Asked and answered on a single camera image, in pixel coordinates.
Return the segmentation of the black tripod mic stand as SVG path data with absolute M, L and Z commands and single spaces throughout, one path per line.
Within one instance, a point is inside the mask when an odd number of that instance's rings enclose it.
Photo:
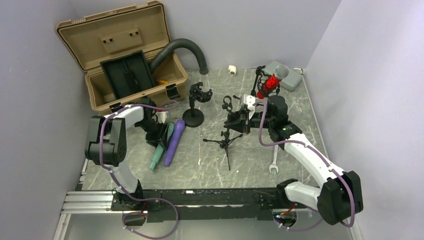
M 223 104 L 222 104 L 221 107 L 228 112 L 228 115 L 229 116 L 233 115 L 234 112 L 233 112 L 233 105 L 232 105 L 232 97 L 229 96 L 229 95 L 226 95 L 223 98 L 222 101 L 223 101 Z M 212 140 L 212 139 L 206 139 L 206 138 L 204 138 L 203 141 L 206 142 L 206 143 L 207 142 L 217 143 L 221 149 L 224 149 L 225 150 L 225 155 L 226 155 L 226 159 L 227 159 L 228 170 L 230 171 L 231 170 L 231 165 L 230 165 L 230 159 L 229 159 L 229 153 L 228 153 L 229 145 L 235 139 L 241 138 L 243 136 L 243 134 L 240 134 L 240 135 L 238 135 L 236 137 L 230 138 L 230 129 L 227 127 L 226 128 L 226 131 L 222 131 L 221 132 L 220 136 L 221 137 L 224 137 L 224 139 L 222 139 L 222 140 Z

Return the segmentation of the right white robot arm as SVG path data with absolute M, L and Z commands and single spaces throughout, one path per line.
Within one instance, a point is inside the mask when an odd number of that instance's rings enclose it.
M 267 129 L 272 143 L 293 156 L 315 179 L 310 186 L 289 179 L 276 187 L 275 200 L 282 207 L 301 204 L 319 213 L 329 225 L 342 224 L 351 228 L 355 215 L 363 209 L 361 179 L 355 171 L 345 171 L 332 163 L 308 140 L 303 131 L 289 120 L 288 105 L 280 95 L 256 100 L 251 95 L 240 99 L 240 109 L 233 110 L 232 97 L 223 98 L 222 108 L 228 112 L 224 128 L 249 134 L 259 130 L 259 143 L 266 147 L 262 133 Z

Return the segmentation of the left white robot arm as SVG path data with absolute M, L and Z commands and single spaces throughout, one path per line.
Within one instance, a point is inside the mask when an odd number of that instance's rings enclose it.
M 141 182 L 133 175 L 127 162 L 127 129 L 140 127 L 145 140 L 152 147 L 168 147 L 169 124 L 159 121 L 156 112 L 166 112 L 150 98 L 141 103 L 127 104 L 105 116 L 93 116 L 89 120 L 84 154 L 86 159 L 103 168 L 124 196 L 124 204 L 131 210 L 144 203 Z

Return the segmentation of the mint green microphone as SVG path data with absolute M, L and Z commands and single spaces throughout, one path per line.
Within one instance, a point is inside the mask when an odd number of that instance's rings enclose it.
M 175 128 L 175 125 L 173 123 L 170 123 L 168 125 L 167 141 L 169 141 L 171 136 L 173 135 L 174 128 Z M 155 151 L 153 152 L 153 155 L 152 155 L 152 158 L 151 158 L 151 163 L 150 163 L 150 166 L 149 166 L 150 170 L 155 169 L 156 165 L 158 164 L 159 160 L 161 159 L 161 157 L 162 157 L 164 151 L 167 149 L 168 145 L 169 144 L 167 143 L 165 145 L 165 148 L 162 147 L 161 145 L 158 145 L 155 148 Z

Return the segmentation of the purple microphone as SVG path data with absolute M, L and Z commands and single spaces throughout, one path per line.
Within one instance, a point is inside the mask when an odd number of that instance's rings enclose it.
M 163 165 L 169 167 L 174 159 L 179 141 L 181 139 L 182 133 L 184 132 L 186 123 L 183 119 L 178 119 L 175 122 L 173 134 L 170 139 L 168 149 L 166 151 L 165 157 L 163 159 Z

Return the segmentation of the black round-base mic stand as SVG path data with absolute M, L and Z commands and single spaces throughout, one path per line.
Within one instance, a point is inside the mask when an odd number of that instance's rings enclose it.
M 212 99 L 213 92 L 211 89 L 208 91 L 203 91 L 202 86 L 203 82 L 197 82 L 190 86 L 189 90 L 189 109 L 187 109 L 182 116 L 182 120 L 185 122 L 185 125 L 190 128 L 199 127 L 204 122 L 203 112 L 195 108 L 195 102 L 207 103 Z

